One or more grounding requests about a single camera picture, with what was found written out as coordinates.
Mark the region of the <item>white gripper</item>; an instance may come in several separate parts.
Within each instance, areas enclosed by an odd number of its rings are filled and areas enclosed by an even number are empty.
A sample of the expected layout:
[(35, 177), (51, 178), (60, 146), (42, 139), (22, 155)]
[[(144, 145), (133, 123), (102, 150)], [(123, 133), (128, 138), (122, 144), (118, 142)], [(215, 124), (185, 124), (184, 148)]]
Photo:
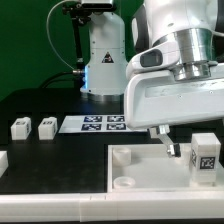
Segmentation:
[(169, 157), (180, 157), (180, 145), (168, 136), (168, 125), (224, 118), (224, 63), (209, 64), (211, 76), (177, 81), (173, 65), (179, 54), (159, 49), (135, 55), (128, 63), (124, 94), (126, 125), (134, 130), (157, 127)]

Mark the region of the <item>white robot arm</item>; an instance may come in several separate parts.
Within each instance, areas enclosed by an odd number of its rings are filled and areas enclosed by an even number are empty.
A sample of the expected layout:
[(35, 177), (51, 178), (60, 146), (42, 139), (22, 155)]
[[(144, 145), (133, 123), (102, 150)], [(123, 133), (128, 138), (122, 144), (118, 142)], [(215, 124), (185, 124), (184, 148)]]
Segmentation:
[(132, 19), (126, 125), (154, 129), (171, 156), (180, 148), (170, 126), (224, 118), (224, 63), (213, 45), (219, 25), (224, 0), (144, 0)]

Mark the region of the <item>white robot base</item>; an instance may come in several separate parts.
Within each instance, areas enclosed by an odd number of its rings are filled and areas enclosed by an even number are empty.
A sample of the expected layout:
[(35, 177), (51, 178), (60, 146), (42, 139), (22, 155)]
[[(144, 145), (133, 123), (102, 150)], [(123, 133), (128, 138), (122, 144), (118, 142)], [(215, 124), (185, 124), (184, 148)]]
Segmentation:
[(94, 101), (119, 101), (127, 86), (125, 24), (112, 12), (92, 13), (90, 18), (90, 60), (80, 91)]

